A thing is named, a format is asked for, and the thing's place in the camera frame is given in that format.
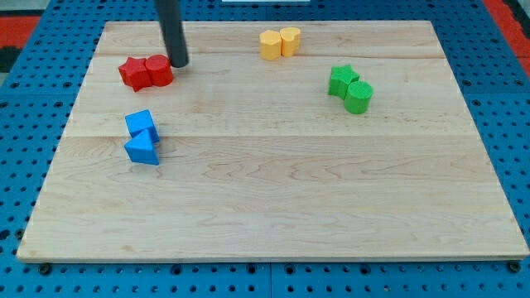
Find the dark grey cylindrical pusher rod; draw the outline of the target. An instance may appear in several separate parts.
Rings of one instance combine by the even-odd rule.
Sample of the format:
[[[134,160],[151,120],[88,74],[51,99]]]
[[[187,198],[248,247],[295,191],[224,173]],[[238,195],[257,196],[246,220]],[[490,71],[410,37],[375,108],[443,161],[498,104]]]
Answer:
[[[178,0],[155,0],[159,25],[171,65],[183,68],[189,64],[186,38]]]

